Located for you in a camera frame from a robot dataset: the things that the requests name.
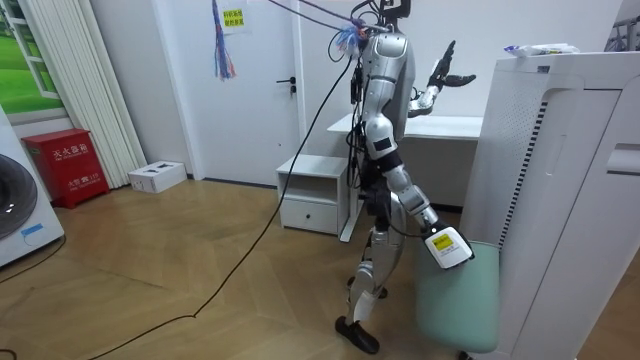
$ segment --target white curtain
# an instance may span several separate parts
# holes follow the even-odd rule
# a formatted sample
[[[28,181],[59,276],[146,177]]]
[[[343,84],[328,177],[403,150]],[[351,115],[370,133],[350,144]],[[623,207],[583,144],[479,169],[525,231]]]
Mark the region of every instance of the white curtain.
[[[74,126],[91,137],[111,188],[147,164],[89,0],[19,0]]]

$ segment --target window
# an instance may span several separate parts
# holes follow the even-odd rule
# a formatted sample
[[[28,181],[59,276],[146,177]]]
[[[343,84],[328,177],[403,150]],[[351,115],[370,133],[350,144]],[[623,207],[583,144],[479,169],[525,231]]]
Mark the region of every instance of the window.
[[[18,0],[0,0],[0,105],[13,124],[67,116]]]

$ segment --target wooden floor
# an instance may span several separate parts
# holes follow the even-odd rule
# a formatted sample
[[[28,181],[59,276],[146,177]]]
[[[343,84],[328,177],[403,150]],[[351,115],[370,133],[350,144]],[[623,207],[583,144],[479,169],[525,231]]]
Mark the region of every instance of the wooden floor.
[[[275,203],[273,190],[188,181],[159,195],[125,188],[72,211],[57,209],[67,244],[0,284],[0,348],[17,351],[20,360],[88,359],[192,314],[249,249]],[[370,225],[361,217],[355,241],[341,244],[282,229],[276,220],[197,319],[175,322],[102,359],[455,359],[453,350],[416,329],[411,251],[387,286],[389,298],[365,324],[381,341],[380,354],[364,355],[335,334],[333,323],[346,310],[345,281]],[[0,270],[0,280],[57,246]],[[580,360],[623,359],[640,349],[637,262],[634,269]],[[10,357],[0,354],[4,359]]]

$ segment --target blue tag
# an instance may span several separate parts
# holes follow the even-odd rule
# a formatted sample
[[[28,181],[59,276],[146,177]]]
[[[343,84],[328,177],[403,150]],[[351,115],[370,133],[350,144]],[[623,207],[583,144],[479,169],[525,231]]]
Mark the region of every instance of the blue tag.
[[[20,233],[22,234],[23,237],[27,237],[31,234],[33,234],[36,231],[40,231],[44,229],[44,226],[42,226],[42,224],[37,224],[37,225],[33,225],[32,227],[28,228],[28,229],[24,229],[22,231],[20,231]]]

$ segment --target red box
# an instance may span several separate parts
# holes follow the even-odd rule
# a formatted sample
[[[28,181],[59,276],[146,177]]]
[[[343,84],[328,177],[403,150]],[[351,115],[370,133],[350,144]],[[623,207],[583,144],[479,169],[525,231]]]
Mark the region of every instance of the red box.
[[[22,141],[27,145],[54,206],[73,209],[81,201],[109,193],[89,131],[71,129],[29,136]]]

